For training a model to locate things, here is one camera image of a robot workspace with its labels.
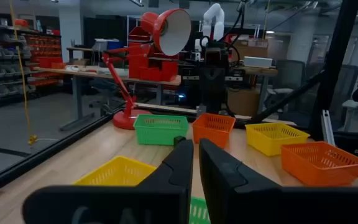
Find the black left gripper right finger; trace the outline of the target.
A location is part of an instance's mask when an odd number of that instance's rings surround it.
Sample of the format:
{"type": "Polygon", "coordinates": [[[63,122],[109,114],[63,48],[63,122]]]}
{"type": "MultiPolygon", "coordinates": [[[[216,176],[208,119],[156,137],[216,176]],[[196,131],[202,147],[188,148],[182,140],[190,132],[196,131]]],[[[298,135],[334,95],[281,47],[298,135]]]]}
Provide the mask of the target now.
{"type": "Polygon", "coordinates": [[[358,187],[282,187],[209,139],[199,162],[211,224],[358,224],[358,187]]]}

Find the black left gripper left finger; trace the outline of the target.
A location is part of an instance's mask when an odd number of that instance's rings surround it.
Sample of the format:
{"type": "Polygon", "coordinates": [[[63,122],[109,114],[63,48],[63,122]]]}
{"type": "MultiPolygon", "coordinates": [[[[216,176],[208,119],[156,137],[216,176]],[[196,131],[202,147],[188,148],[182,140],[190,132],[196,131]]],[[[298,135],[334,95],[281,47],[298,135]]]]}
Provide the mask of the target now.
{"type": "Polygon", "coordinates": [[[134,187],[55,185],[31,193],[25,224],[188,224],[194,146],[177,139],[173,151],[134,187]]]}

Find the yellow plastic basket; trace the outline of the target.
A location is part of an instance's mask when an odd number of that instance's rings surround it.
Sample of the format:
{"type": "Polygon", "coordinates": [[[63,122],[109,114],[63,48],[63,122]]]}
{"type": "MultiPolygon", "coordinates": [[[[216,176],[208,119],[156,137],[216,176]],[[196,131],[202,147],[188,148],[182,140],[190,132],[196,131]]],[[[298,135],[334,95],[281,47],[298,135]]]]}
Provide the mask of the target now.
{"type": "Polygon", "coordinates": [[[247,144],[266,156],[280,155],[283,144],[304,143],[310,137],[308,133],[283,123],[247,124],[245,127],[247,144]]]}
{"type": "Polygon", "coordinates": [[[94,171],[86,174],[75,185],[136,186],[147,178],[156,167],[117,156],[94,171]]]}

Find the orange plastic basket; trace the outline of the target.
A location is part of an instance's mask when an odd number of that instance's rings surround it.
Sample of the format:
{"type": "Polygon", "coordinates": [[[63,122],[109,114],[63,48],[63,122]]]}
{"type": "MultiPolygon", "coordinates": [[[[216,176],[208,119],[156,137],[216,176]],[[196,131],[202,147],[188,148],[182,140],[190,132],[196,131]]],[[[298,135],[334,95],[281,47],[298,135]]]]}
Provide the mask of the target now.
{"type": "Polygon", "coordinates": [[[326,142],[282,146],[282,168],[312,187],[349,185],[358,178],[358,157],[326,142]]]}
{"type": "Polygon", "coordinates": [[[206,138],[215,145],[225,148],[236,119],[231,116],[203,113],[193,123],[193,140],[196,144],[206,138]]]}

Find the red storage bin stack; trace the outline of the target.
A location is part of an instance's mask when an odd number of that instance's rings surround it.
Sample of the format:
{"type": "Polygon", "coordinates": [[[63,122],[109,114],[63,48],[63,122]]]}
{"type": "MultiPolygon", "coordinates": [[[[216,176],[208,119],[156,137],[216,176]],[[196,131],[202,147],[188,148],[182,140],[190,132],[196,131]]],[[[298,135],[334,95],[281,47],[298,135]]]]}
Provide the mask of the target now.
{"type": "Polygon", "coordinates": [[[151,35],[140,26],[128,34],[129,77],[157,82],[171,82],[178,74],[179,56],[166,56],[151,41],[151,35]]]}

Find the shelf rack with red bins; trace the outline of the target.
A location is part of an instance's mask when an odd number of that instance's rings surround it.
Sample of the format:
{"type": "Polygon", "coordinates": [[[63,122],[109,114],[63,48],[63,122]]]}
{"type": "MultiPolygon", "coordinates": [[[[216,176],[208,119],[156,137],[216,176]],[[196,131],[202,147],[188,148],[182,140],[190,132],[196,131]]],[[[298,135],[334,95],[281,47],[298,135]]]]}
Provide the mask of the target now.
{"type": "Polygon", "coordinates": [[[35,87],[55,86],[62,79],[59,73],[45,72],[37,68],[63,69],[61,37],[52,34],[25,34],[24,35],[31,56],[25,61],[30,70],[27,81],[35,87]]]}

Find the cardboard box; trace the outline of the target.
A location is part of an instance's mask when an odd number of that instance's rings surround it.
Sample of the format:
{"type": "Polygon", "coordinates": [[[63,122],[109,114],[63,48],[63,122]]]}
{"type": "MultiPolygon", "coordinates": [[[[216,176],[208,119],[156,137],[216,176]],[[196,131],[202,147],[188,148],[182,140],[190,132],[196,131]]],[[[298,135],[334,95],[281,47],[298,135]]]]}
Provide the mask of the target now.
{"type": "Polygon", "coordinates": [[[229,109],[238,115],[254,116],[259,107],[259,93],[252,89],[227,89],[229,109]]]}
{"type": "Polygon", "coordinates": [[[268,57],[269,42],[267,39],[237,40],[234,43],[235,50],[232,51],[231,59],[243,60],[247,57],[268,57]]]}

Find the green plastic basket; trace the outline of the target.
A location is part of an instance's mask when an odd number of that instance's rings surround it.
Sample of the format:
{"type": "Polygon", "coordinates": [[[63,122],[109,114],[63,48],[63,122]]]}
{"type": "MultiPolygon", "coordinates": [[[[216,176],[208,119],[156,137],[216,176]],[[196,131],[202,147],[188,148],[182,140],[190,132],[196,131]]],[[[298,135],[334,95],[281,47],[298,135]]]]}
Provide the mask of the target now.
{"type": "Polygon", "coordinates": [[[139,144],[172,146],[175,137],[186,137],[188,127],[185,116],[140,114],[134,122],[139,144]]]}
{"type": "Polygon", "coordinates": [[[189,224],[211,224],[205,199],[191,197],[189,224]]]}

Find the white flat box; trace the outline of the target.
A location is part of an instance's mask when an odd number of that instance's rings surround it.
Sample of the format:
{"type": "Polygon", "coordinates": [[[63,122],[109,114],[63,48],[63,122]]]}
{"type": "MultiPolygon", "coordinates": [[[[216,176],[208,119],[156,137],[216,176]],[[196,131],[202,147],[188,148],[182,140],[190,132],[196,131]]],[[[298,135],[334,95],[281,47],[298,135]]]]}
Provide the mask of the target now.
{"type": "Polygon", "coordinates": [[[272,58],[263,58],[263,57],[249,57],[245,56],[243,59],[243,64],[246,67],[261,67],[261,68],[270,68],[272,66],[272,58]]]}

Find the red desk lamp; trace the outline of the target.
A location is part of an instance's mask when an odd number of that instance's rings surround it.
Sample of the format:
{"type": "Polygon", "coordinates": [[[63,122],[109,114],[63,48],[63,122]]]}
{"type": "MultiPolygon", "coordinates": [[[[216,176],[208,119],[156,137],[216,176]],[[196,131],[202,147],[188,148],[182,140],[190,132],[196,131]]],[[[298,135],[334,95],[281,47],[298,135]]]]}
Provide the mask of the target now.
{"type": "MultiPolygon", "coordinates": [[[[139,26],[152,36],[148,43],[154,43],[154,46],[166,56],[179,56],[191,34],[190,15],[184,9],[170,9],[161,14],[146,12],[140,17],[139,26]]],[[[121,52],[126,53],[124,59],[127,60],[128,50],[129,46],[105,50],[102,54],[103,62],[126,101],[124,110],[117,112],[112,119],[113,125],[121,129],[133,129],[136,117],[148,113],[135,108],[136,96],[129,93],[113,65],[113,61],[119,58],[118,54],[121,52]]]]}

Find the wooden workbench grey legs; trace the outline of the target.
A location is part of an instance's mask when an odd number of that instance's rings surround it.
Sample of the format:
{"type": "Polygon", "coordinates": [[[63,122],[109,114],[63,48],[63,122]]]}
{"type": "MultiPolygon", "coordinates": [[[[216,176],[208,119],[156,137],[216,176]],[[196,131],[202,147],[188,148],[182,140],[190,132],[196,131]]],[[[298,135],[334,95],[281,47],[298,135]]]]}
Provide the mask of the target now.
{"type": "MultiPolygon", "coordinates": [[[[36,71],[39,72],[51,72],[58,73],[63,75],[73,75],[72,78],[72,91],[73,91],[73,102],[75,106],[75,119],[70,121],[69,123],[60,126],[61,131],[68,131],[78,126],[80,123],[94,117],[94,113],[90,113],[87,115],[83,114],[83,102],[82,102],[82,90],[81,90],[81,78],[109,78],[112,79],[112,75],[107,74],[107,68],[101,68],[99,66],[78,66],[75,68],[75,65],[69,65],[67,69],[56,69],[56,68],[40,68],[35,67],[36,71]]],[[[163,86],[179,86],[181,83],[181,76],[177,75],[177,77],[169,82],[157,82],[151,80],[140,80],[138,78],[129,78],[129,70],[124,68],[117,68],[116,71],[119,74],[119,77],[124,82],[132,82],[132,83],[143,83],[148,85],[156,85],[157,86],[157,103],[161,105],[163,103],[163,86]]]]}

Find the silver aluminium profile bracket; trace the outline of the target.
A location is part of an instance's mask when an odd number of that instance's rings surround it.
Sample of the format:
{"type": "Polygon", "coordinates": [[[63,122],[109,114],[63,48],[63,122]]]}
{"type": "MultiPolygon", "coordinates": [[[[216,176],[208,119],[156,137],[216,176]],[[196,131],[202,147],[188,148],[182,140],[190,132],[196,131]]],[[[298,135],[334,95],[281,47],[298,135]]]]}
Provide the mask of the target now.
{"type": "Polygon", "coordinates": [[[331,118],[328,110],[322,110],[321,127],[324,141],[332,146],[335,146],[336,144],[334,140],[333,127],[331,124],[331,118]]]}

